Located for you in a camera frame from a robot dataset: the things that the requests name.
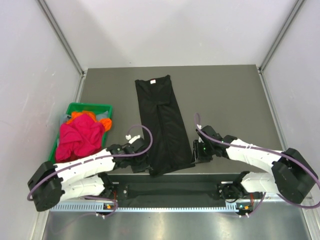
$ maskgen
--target green basket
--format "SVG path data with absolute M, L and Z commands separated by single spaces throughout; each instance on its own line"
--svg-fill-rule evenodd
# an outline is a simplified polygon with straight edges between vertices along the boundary
M 77 103 L 77 102 L 72 102 L 70 103 L 68 110 L 66 111 L 66 114 L 71 115 L 72 112 L 82 112 L 82 111 L 91 111 L 95 115 L 105 113 L 108 111 L 108 117 L 111 119 L 112 117 L 112 106 L 107 105 L 107 104 L 93 104 L 93 103 Z M 108 132 L 106 131 L 103 134 L 102 137 L 102 144 L 101 146 L 103 147 L 106 143 L 107 139 L 107 134 Z M 59 138 L 59 134 L 56 136 L 56 139 L 54 141 L 50 156 L 48 161 L 51 161 L 53 164 L 56 163 L 56 158 L 55 158 L 55 153 L 57 149 L 57 140 Z

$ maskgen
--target cloth pile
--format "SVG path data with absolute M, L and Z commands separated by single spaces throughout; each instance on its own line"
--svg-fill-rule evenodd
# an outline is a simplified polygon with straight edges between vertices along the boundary
M 64 114 L 60 118 L 55 161 L 65 163 L 97 153 L 101 149 L 104 133 L 111 126 L 108 111 L 98 115 L 91 111 Z

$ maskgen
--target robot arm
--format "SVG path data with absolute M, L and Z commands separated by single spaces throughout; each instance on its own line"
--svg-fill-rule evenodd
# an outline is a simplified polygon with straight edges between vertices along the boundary
M 60 201 L 87 195 L 109 197 L 113 184 L 106 172 L 127 166 L 131 166 L 134 173 L 144 172 L 150 167 L 147 153 L 136 153 L 145 149 L 145 141 L 138 135 L 125 145 L 113 144 L 96 154 L 72 162 L 44 162 L 28 181 L 32 191 L 40 181 L 52 176 L 32 193 L 36 210 L 45 211 Z
M 208 125 L 200 129 L 210 138 L 221 143 L 227 143 L 229 146 L 211 141 L 197 130 L 199 140 L 193 142 L 193 156 L 196 162 L 209 162 L 212 160 L 212 156 L 215 155 L 234 161 L 241 161 L 265 171 L 265 173 L 245 171 L 233 183 L 225 184 L 226 187 L 223 184 L 220 185 L 220 192 L 222 192 L 223 196 L 237 199 L 254 192 L 275 193 L 281 194 L 295 204 L 300 204 L 315 185 L 315 181 L 309 174 L 283 156 L 270 153 L 271 151 L 258 150 L 261 148 L 234 136 L 227 135 L 222 138 L 219 133 Z M 296 159 L 318 178 L 297 150 L 289 148 L 285 152 L 274 152 L 283 153 Z

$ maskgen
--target metal floor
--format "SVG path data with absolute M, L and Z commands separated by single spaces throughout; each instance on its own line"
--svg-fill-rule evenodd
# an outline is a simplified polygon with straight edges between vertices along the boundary
M 250 218 L 236 218 L 216 212 L 119 212 L 105 220 L 89 215 L 80 218 L 60 234 L 53 234 L 81 214 L 50 213 L 43 240 L 311 239 L 305 220 L 301 218 L 302 211 L 284 202 L 265 202 Z
M 134 81 L 171 75 L 190 144 L 197 139 L 193 115 L 199 112 L 202 125 L 211 125 L 222 136 L 233 135 L 255 145 L 281 149 L 276 128 L 256 66 L 174 66 L 89 69 L 81 96 L 83 103 L 113 106 L 113 126 L 106 145 L 124 144 L 127 129 L 140 123 Z M 142 133 L 136 130 L 133 134 Z M 239 173 L 259 169 L 245 163 L 214 158 L 175 173 Z M 119 169 L 113 174 L 131 173 Z M 61 234 L 54 235 L 82 213 L 54 212 L 44 240 L 267 240 L 311 239 L 301 209 L 284 202 L 264 202 L 249 219 L 222 213 L 126 213 L 106 220 L 85 216 Z

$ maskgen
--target white panel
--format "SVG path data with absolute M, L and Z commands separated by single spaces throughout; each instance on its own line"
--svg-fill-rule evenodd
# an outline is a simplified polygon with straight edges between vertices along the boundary
M 46 0 L 83 68 L 261 64 L 295 0 Z
M 266 151 L 251 149 L 252 147 L 258 147 L 253 144 L 246 143 L 241 139 L 236 139 L 231 142 L 233 145 L 245 146 L 246 148 L 239 148 L 230 146 L 226 149 L 226 153 L 231 160 L 241 161 L 246 164 L 255 166 L 263 171 L 273 174 L 271 168 L 273 162 L 277 162 L 281 157 Z
M 103 149 L 94 155 L 86 156 L 72 162 L 57 163 L 55 168 L 56 171 L 79 164 L 57 174 L 59 178 L 63 179 L 61 182 L 62 189 L 69 184 L 73 184 L 89 176 L 112 171 L 116 163 L 113 162 L 113 157 L 106 157 L 108 155 L 111 155 L 111 153 L 106 151 L 106 149 Z
M 25 240 L 37 216 L 27 181 L 48 159 L 80 76 L 35 0 L 0 5 L 0 238 Z
M 261 192 L 279 194 L 273 174 L 250 172 L 243 178 L 241 185 L 248 193 Z
M 320 175 L 320 1 L 308 0 L 265 70 L 289 147 Z M 312 190 L 317 200 L 320 191 Z
M 104 182 L 98 175 L 83 178 L 62 188 L 64 194 L 60 202 L 82 196 L 98 196 L 105 190 Z

